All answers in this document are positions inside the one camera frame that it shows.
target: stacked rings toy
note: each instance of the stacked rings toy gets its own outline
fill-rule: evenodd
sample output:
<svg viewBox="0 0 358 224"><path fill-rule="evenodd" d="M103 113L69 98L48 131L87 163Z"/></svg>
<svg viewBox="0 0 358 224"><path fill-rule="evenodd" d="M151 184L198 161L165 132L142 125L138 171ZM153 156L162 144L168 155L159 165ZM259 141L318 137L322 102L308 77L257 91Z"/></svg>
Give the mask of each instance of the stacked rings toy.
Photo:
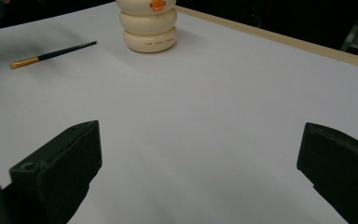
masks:
<svg viewBox="0 0 358 224"><path fill-rule="evenodd" d="M177 39L176 0L117 0L124 41L132 50L158 52Z"/></svg>

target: hole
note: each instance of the hole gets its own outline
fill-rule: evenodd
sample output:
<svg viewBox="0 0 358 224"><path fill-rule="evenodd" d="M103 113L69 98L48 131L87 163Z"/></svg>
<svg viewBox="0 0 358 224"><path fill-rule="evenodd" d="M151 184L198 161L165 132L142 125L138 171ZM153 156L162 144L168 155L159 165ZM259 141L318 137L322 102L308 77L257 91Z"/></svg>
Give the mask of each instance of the hole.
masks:
<svg viewBox="0 0 358 224"><path fill-rule="evenodd" d="M34 163L33 162L27 162L21 166L21 169L24 170L33 170L34 169Z"/></svg>

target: orange logo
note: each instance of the orange logo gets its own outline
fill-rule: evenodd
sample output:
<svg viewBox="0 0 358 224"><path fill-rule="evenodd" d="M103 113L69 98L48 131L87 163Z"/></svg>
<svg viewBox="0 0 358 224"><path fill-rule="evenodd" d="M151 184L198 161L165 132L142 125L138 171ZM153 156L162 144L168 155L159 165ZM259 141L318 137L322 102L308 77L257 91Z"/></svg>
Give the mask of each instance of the orange logo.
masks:
<svg viewBox="0 0 358 224"><path fill-rule="evenodd" d="M153 0L153 2L150 3L150 7L153 8L153 11L161 11L162 9L164 9L164 6L164 0Z"/></svg>

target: wooden table edge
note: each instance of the wooden table edge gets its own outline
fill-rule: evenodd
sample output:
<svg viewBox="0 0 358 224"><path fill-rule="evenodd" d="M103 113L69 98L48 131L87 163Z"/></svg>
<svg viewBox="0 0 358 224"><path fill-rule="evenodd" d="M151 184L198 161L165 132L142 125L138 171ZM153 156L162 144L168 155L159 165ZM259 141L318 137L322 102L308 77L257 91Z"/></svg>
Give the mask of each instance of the wooden table edge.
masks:
<svg viewBox="0 0 358 224"><path fill-rule="evenodd" d="M333 58L345 63L351 63L358 66L358 56L354 54L350 54L344 51L339 51L336 49L330 49L324 46L312 44L307 41L299 40L292 38L286 35L279 35L276 33L272 33L270 31L262 30L259 28L255 28L253 26L245 25L235 21L229 21L223 18L215 17L209 14L205 14L202 12L198 12L189 8L176 6L176 10L180 13L193 16L199 19L203 19L206 21L211 21L220 25L224 25L226 27L245 32L250 35L257 35L269 40L273 40L288 46L292 46L298 49L303 49L312 53L320 54L329 58Z"/></svg>

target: black paintbrush handle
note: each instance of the black paintbrush handle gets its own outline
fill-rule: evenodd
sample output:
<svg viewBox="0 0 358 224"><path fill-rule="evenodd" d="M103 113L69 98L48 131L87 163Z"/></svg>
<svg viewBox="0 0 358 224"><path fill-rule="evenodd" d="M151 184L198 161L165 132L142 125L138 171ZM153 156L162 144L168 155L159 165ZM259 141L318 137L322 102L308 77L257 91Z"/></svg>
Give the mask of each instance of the black paintbrush handle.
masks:
<svg viewBox="0 0 358 224"><path fill-rule="evenodd" d="M43 61L43 60L54 58L54 57L78 50L78 49L83 49L83 48L86 48L86 47L89 47L89 46L92 46L95 44L97 44L97 41L92 41L87 44L82 44L82 45L71 47L69 49L60 49L60 50L57 50L57 51L54 51L51 53L43 54L43 55L38 56L37 58L39 59L39 61Z"/></svg>

